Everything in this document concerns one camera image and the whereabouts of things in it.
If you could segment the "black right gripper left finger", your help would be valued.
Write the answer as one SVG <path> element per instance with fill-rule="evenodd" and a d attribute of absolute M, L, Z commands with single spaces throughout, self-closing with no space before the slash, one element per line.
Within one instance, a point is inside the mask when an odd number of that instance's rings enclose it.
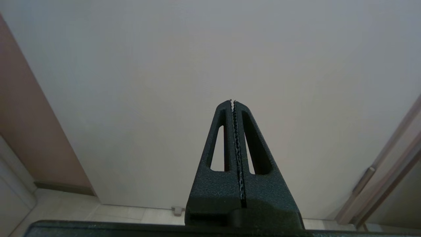
<path fill-rule="evenodd" d="M 220 127 L 223 128 L 224 170 L 211 169 Z M 231 101 L 219 104 L 212 119 L 185 209 L 185 225 L 229 226 L 241 208 Z"/>

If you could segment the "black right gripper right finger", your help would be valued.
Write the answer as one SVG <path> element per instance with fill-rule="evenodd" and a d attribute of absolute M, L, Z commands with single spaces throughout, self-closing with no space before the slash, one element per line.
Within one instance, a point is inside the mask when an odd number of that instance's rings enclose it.
<path fill-rule="evenodd" d="M 234 101 L 233 127 L 241 207 L 233 226 L 304 229 L 300 211 L 250 109 Z"/>

